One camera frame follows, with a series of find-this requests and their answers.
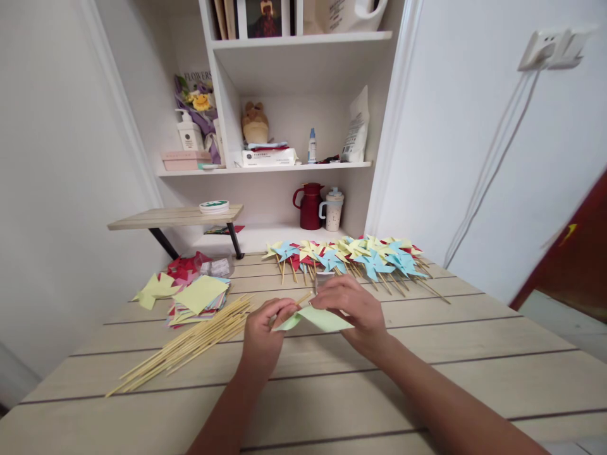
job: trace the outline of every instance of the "white tumbler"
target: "white tumbler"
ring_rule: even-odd
[[[337,232],[340,228],[341,207],[343,206],[343,194],[337,190],[337,186],[327,194],[327,200],[321,202],[318,208],[318,216],[324,219],[322,215],[322,206],[327,206],[327,222],[325,229],[329,232]]]

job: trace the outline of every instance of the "bundle of bamboo skewers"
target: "bundle of bamboo skewers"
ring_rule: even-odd
[[[220,341],[229,340],[240,333],[251,309],[250,300],[251,297],[247,298],[247,295],[239,297],[213,319],[199,322],[165,344],[156,354],[123,374],[120,379],[124,382],[107,393],[106,397],[119,391],[132,392],[163,371],[167,371],[167,376],[171,375]]]

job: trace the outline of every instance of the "wall socket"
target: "wall socket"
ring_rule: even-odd
[[[538,30],[533,32],[523,58],[518,65],[519,71],[538,70],[542,65],[550,64],[556,50],[567,40],[568,30]]]
[[[564,30],[537,30],[531,35],[519,71],[566,70],[574,68],[582,60],[582,49],[595,26],[567,28]]]

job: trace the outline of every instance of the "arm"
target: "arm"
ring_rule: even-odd
[[[344,338],[394,381],[447,453],[547,454],[537,442],[388,334],[380,302],[353,277],[332,278],[310,302],[354,325],[354,329],[341,332]]]
[[[272,332],[271,319],[282,324],[297,311],[292,299],[265,302],[247,318],[245,340],[236,374],[226,386],[187,455],[240,453],[248,423],[283,347],[284,331]]]

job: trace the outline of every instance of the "tissue box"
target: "tissue box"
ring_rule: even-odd
[[[180,150],[160,154],[167,171],[196,171],[203,164],[211,164],[211,154],[203,150]]]
[[[262,152],[243,150],[242,166],[294,166],[295,158],[295,149],[263,150]]]

